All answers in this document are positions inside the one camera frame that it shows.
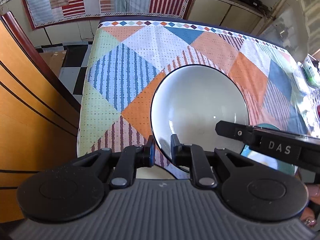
orange wood panel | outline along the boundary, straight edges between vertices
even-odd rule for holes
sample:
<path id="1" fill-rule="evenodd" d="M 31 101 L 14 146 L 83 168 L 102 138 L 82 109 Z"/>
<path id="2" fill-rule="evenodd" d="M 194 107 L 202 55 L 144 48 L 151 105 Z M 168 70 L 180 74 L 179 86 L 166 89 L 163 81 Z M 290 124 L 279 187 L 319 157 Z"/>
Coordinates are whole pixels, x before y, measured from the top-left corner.
<path id="1" fill-rule="evenodd" d="M 0 172 L 0 187 L 18 187 L 34 173 L 5 173 Z"/>
<path id="2" fill-rule="evenodd" d="M 19 98 L 21 98 L 24 102 L 30 105 L 32 108 L 43 114 L 45 117 L 53 121 L 55 124 L 59 125 L 63 129 L 69 131 L 75 136 L 78 133 L 78 129 L 56 113 L 51 111 L 48 107 L 42 104 L 38 99 L 36 99 L 33 95 L 31 95 L 27 90 L 25 90 L 14 78 L 9 75 L 9 73 L 0 66 L 0 82 L 2 82 L 6 87 L 8 87 L 13 93 L 15 93 Z"/>
<path id="3" fill-rule="evenodd" d="M 0 22 L 0 60 L 37 97 L 74 126 L 79 113 L 60 95 L 28 59 Z"/>
<path id="4" fill-rule="evenodd" d="M 0 223 L 23 219 L 16 189 L 0 189 Z"/>
<path id="5" fill-rule="evenodd" d="M 35 113 L 0 85 L 0 170 L 39 171 L 76 158 L 76 136 Z"/>

finger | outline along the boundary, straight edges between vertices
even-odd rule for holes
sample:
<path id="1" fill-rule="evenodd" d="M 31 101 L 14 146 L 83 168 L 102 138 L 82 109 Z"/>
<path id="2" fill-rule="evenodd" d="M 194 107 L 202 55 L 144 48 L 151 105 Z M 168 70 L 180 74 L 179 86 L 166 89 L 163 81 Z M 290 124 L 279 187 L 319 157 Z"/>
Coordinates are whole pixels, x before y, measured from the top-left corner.
<path id="1" fill-rule="evenodd" d="M 308 227 L 314 227 L 317 223 L 314 212 L 308 207 L 304 209 L 300 220 Z"/>
<path id="2" fill-rule="evenodd" d="M 312 202 L 320 205 L 320 186 L 319 184 L 307 184 L 309 198 Z"/>

dark red wooden trim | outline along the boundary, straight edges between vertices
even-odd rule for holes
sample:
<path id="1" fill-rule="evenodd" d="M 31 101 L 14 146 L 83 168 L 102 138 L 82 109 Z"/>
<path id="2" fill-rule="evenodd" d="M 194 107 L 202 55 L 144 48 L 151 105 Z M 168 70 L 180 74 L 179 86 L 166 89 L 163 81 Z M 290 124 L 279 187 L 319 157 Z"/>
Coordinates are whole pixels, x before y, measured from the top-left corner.
<path id="1" fill-rule="evenodd" d="M 188 4 L 187 4 L 187 8 L 186 8 L 186 10 L 184 11 L 184 14 L 183 14 L 183 19 L 184 19 L 184 20 L 187 19 L 187 15 L 188 15 L 188 11 L 189 11 L 189 9 L 190 9 L 191 3 L 192 3 L 192 0 L 189 0 L 189 1 L 188 1 Z"/>
<path id="2" fill-rule="evenodd" d="M 23 4 L 23 7 L 24 7 L 24 10 L 26 11 L 26 15 L 27 15 L 27 17 L 28 17 L 28 20 L 29 20 L 29 22 L 30 22 L 31 29 L 32 29 L 32 30 L 35 30 L 36 28 L 35 28 L 35 25 L 33 24 L 32 19 L 31 19 L 31 15 L 30 15 L 30 13 L 29 13 L 28 5 L 27 5 L 26 0 L 22 0 L 22 4 Z"/>
<path id="3" fill-rule="evenodd" d="M 14 18 L 12 12 L 7 12 L 1 16 L 1 21 L 4 23 L 5 27 L 30 59 L 30 61 L 35 65 L 35 67 L 40 71 L 40 73 L 48 80 L 48 82 L 60 93 L 63 98 L 74 108 L 76 111 L 80 112 L 81 105 L 69 92 L 69 90 L 61 83 L 59 78 L 52 72 L 40 54 L 37 52 L 35 47 L 33 47 L 31 41 L 25 35 L 20 25 Z"/>

fingernail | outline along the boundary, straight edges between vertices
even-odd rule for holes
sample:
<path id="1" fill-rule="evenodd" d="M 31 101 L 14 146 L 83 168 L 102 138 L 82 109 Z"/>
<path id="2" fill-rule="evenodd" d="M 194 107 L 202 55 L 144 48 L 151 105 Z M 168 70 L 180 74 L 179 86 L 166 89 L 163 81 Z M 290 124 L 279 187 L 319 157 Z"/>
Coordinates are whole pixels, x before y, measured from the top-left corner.
<path id="1" fill-rule="evenodd" d="M 314 227 L 317 224 L 317 221 L 312 218 L 312 217 L 308 217 L 306 218 L 303 223 L 307 226 L 307 227 Z"/>
<path id="2" fill-rule="evenodd" d="M 318 197 L 320 195 L 320 188 L 316 184 L 307 184 L 309 197 Z"/>

chair backrest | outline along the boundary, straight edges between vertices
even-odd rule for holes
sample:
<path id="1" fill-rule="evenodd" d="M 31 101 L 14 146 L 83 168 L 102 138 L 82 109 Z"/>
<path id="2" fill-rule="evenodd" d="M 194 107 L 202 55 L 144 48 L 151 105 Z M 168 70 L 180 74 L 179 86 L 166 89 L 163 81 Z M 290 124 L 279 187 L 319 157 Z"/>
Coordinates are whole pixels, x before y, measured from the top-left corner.
<path id="1" fill-rule="evenodd" d="M 13 15 L 0 17 L 0 223 L 22 219 L 16 188 L 76 158 L 80 105 Z"/>

